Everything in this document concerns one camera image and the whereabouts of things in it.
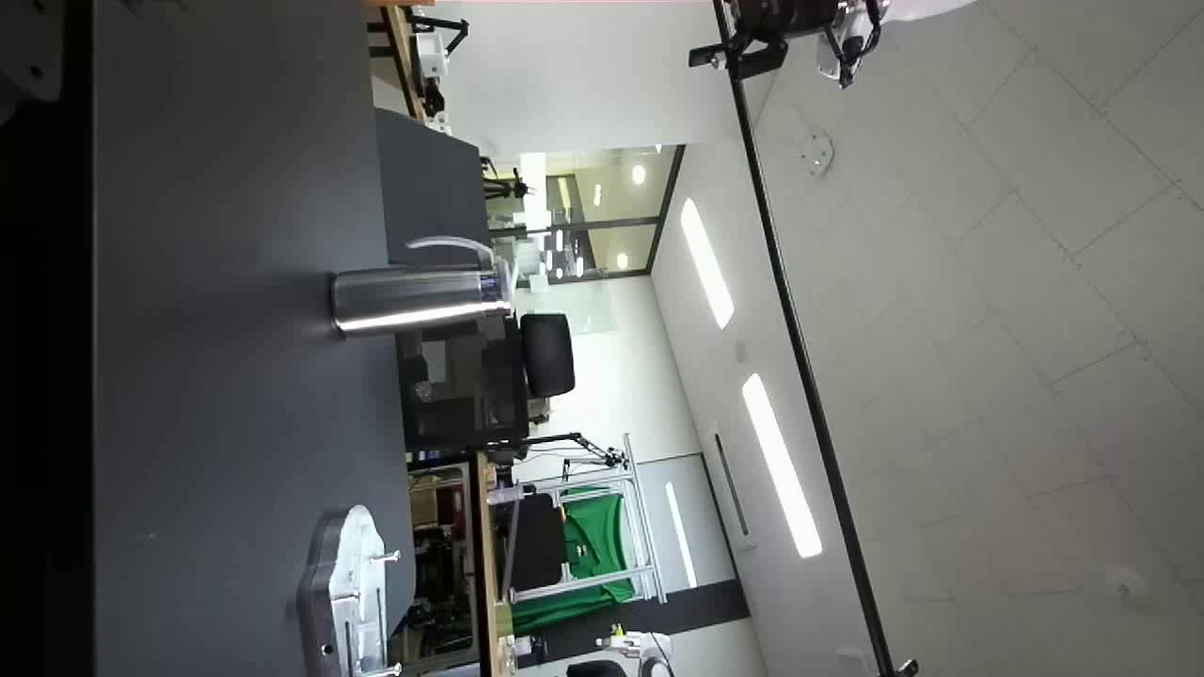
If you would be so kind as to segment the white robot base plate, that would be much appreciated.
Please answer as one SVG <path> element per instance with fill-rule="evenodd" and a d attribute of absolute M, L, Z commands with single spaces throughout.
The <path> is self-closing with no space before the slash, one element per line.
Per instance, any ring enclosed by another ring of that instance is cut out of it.
<path fill-rule="evenodd" d="M 403 677 L 388 655 L 388 568 L 396 560 L 400 551 L 383 546 L 365 505 L 317 524 L 296 588 L 305 677 Z"/>

